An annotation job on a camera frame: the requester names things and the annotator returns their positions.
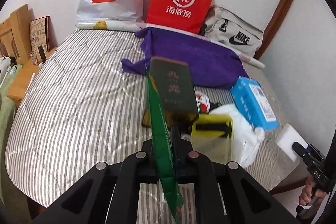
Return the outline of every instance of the purple towel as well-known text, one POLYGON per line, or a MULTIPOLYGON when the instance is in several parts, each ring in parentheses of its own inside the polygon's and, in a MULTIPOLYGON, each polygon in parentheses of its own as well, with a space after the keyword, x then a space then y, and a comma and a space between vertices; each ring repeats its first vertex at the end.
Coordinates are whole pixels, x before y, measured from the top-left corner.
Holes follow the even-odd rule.
POLYGON ((135 34, 144 37, 145 58, 132 64, 121 60, 125 72, 146 75, 152 56, 189 65, 194 85, 229 90, 239 76, 248 77, 237 54, 228 48, 186 34, 148 27, 135 34))

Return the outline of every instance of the blue box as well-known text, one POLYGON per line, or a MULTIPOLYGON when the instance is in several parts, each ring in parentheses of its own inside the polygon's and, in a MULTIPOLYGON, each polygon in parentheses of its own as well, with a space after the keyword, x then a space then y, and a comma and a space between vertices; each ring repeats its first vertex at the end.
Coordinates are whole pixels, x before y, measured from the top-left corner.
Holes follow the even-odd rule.
POLYGON ((265 131, 279 127, 275 114, 258 82, 239 77, 231 88, 239 112, 254 127, 265 131))

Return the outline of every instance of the striped bedding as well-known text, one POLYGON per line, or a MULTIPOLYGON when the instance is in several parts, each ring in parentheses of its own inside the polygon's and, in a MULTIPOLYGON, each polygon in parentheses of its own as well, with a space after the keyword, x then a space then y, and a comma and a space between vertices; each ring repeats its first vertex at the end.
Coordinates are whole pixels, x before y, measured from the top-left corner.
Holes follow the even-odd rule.
MULTIPOLYGON (((141 126, 145 78, 123 73, 120 63, 142 58, 141 41, 128 32, 76 29, 50 57, 18 109, 6 148, 9 177, 23 193, 48 207, 97 162, 121 162, 151 138, 141 126)), ((285 125, 261 70, 243 66, 285 125)), ((212 102, 233 102, 229 91, 195 88, 212 102)), ((274 144, 277 132, 270 133, 248 168, 267 190, 297 165, 274 144)), ((183 223, 196 223, 193 185, 180 185, 180 191, 183 223)), ((141 185, 137 222, 172 221, 160 185, 141 185)))

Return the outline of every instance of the wooden headboard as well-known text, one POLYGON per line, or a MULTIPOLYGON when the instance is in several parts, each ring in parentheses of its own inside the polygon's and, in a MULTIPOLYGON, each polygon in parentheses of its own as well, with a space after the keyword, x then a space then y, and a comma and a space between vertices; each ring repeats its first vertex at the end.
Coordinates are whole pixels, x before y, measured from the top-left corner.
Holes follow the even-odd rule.
POLYGON ((29 23, 31 18, 28 5, 23 5, 0 23, 0 56, 16 58, 18 64, 23 65, 29 59, 32 51, 30 44, 29 23))

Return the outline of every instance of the hand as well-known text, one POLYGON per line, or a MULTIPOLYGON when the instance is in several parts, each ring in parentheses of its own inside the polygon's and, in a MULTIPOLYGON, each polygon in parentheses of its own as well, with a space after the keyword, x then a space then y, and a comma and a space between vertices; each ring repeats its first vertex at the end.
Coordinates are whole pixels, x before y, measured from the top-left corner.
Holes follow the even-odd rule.
MULTIPOLYGON (((300 205, 307 205, 311 202, 312 199, 312 189, 316 185, 314 178, 311 176, 306 181, 306 186, 302 190, 302 194, 299 197, 299 204, 300 205)), ((320 207, 323 199, 326 197, 326 193, 322 190, 317 190, 315 192, 315 196, 318 197, 316 202, 314 203, 314 207, 320 207)))

